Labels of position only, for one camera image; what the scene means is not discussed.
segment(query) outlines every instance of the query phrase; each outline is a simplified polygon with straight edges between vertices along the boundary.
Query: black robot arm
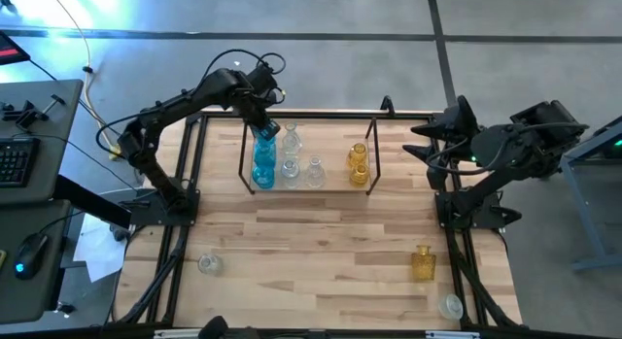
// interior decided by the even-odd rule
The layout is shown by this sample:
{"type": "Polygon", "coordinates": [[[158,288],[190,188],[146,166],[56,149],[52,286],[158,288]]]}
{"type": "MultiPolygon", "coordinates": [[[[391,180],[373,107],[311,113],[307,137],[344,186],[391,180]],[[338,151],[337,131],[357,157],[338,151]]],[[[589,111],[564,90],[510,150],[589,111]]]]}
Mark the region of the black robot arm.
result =
{"type": "Polygon", "coordinates": [[[167,213],[184,211],[190,203],[181,183],[168,177],[157,163],[159,136],[164,127],[205,107],[220,105],[225,110],[233,107],[260,136],[270,139],[280,129],[265,111],[277,103],[274,90],[279,88],[272,74],[273,70],[265,62],[258,63],[249,75],[219,69],[207,75],[195,89],[182,90],[181,94],[142,110],[127,125],[118,139],[121,153],[132,167],[150,180],[167,213]]]}
{"type": "Polygon", "coordinates": [[[451,228],[501,228],[520,219],[520,213],[499,206],[496,192],[512,181],[546,178],[558,171],[562,154],[578,144],[587,125],[579,124],[559,101],[541,102],[510,117],[512,123],[484,127],[467,100],[434,115],[429,124],[411,131],[446,143],[439,153],[432,146],[403,148],[428,166],[431,188],[441,189],[448,173],[477,175],[491,172],[475,186],[439,192],[436,205],[443,226],[451,228]],[[447,166],[461,160],[479,167],[464,171],[447,166]]]}

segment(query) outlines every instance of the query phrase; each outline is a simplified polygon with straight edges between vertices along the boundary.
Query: glass bottle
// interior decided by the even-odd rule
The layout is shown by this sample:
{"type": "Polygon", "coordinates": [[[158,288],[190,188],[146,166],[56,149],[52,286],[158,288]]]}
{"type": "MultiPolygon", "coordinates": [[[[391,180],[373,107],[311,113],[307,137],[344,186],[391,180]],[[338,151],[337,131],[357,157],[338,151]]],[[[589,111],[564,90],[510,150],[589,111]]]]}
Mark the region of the glass bottle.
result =
{"type": "Polygon", "coordinates": [[[206,275],[218,276],[223,271],[223,260],[214,254],[203,254],[198,260],[198,270],[206,275]]]}
{"type": "Polygon", "coordinates": [[[276,166],[276,142],[274,138],[265,140],[258,136],[253,155],[255,168],[253,180],[260,188],[269,189],[274,186],[274,167],[276,166]]]}
{"type": "Polygon", "coordinates": [[[300,167],[295,159],[286,159],[281,167],[281,175],[284,178],[284,184],[287,188],[298,187],[300,167]]]}
{"type": "Polygon", "coordinates": [[[274,186],[274,168],[267,165],[257,165],[253,169],[253,180],[259,188],[272,188],[274,186]]]}
{"type": "Polygon", "coordinates": [[[369,168],[365,164],[358,164],[352,168],[350,172],[350,184],[355,187],[361,187],[367,184],[369,180],[369,168]]]}
{"type": "Polygon", "coordinates": [[[274,138],[265,140],[258,137],[255,142],[255,164],[270,166],[274,169],[276,165],[276,143],[274,138]]]}
{"type": "Polygon", "coordinates": [[[357,164],[365,163],[367,161],[367,148],[365,145],[358,143],[350,149],[348,157],[346,158],[346,165],[348,169],[352,169],[357,164]]]}
{"type": "Polygon", "coordinates": [[[415,282],[433,281],[436,255],[430,254],[430,246],[417,246],[417,253],[412,255],[412,273],[415,282]]]}
{"type": "Polygon", "coordinates": [[[302,141],[295,132],[296,123],[289,122],[285,124],[285,129],[288,131],[283,137],[283,152],[285,154],[298,154],[302,149],[302,141]]]}
{"type": "Polygon", "coordinates": [[[322,167],[322,160],[318,156],[312,155],[306,173],[307,185],[311,188],[322,187],[325,177],[326,173],[322,167]]]}
{"type": "Polygon", "coordinates": [[[438,311],[447,320],[459,320],[465,313],[463,302],[456,294],[447,294],[438,302],[438,311]]]}

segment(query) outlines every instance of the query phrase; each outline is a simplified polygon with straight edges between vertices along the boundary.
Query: yellow cable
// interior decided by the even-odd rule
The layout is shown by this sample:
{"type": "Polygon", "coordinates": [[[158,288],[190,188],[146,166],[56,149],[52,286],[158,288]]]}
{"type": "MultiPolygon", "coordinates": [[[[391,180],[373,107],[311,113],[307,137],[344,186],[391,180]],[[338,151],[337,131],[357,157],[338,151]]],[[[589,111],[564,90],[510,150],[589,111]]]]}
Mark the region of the yellow cable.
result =
{"type": "MultiPolygon", "coordinates": [[[[58,5],[60,5],[60,7],[67,14],[67,16],[69,16],[69,18],[74,22],[74,25],[76,26],[76,28],[78,28],[78,31],[80,32],[80,35],[82,36],[83,41],[85,41],[85,46],[86,46],[86,67],[88,67],[90,69],[91,68],[90,67],[90,48],[88,47],[88,42],[86,41],[85,33],[82,31],[82,28],[80,28],[80,25],[78,25],[78,23],[74,20],[74,18],[71,16],[71,14],[69,14],[69,11],[67,10],[67,8],[65,8],[65,6],[62,5],[60,0],[55,0],[55,1],[56,1],[56,3],[58,3],[58,5]]],[[[86,85],[83,88],[83,94],[84,94],[84,97],[85,97],[86,107],[88,108],[88,113],[95,119],[95,121],[97,122],[97,126],[101,129],[104,126],[104,122],[102,121],[103,118],[100,117],[97,114],[97,112],[95,111],[95,108],[91,104],[90,97],[88,95],[88,92],[90,90],[89,75],[90,75],[90,72],[86,72],[86,77],[85,77],[85,84],[86,85]]],[[[108,147],[110,148],[110,150],[115,152],[115,153],[120,153],[119,146],[113,145],[113,143],[110,141],[110,138],[108,137],[108,134],[106,134],[105,130],[102,131],[102,135],[104,136],[104,140],[108,144],[108,147]]],[[[110,155],[110,157],[111,157],[112,160],[117,159],[117,157],[113,157],[112,155],[110,155]]]]}

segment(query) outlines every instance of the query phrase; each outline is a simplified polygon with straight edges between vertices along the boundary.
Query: yellow glass bottle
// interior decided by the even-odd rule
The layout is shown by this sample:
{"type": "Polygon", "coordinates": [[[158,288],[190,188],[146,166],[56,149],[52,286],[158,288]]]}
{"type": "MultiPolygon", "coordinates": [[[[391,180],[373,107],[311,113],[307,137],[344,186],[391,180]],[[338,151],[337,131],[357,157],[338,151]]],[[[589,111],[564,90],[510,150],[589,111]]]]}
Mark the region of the yellow glass bottle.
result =
{"type": "Polygon", "coordinates": [[[430,254],[430,246],[417,246],[412,255],[412,274],[415,282],[434,281],[436,255],[430,254]]]}
{"type": "Polygon", "coordinates": [[[350,184],[355,187],[361,187],[367,184],[369,180],[369,168],[365,164],[357,164],[350,172],[350,184]]]}
{"type": "Polygon", "coordinates": [[[346,158],[346,165],[348,169],[354,168],[357,164],[366,163],[367,161],[367,148],[365,145],[358,143],[350,149],[348,157],[346,158]]]}

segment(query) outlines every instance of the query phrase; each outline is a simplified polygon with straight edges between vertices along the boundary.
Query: computer mouse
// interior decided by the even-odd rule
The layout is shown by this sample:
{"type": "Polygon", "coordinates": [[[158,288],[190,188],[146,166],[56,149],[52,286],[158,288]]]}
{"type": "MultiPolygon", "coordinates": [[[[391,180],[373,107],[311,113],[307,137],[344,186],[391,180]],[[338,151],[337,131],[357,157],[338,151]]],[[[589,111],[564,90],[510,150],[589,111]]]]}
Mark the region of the computer mouse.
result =
{"type": "Polygon", "coordinates": [[[48,236],[45,233],[33,233],[21,242],[14,265],[17,278],[30,280],[39,272],[47,245],[48,236]]]}

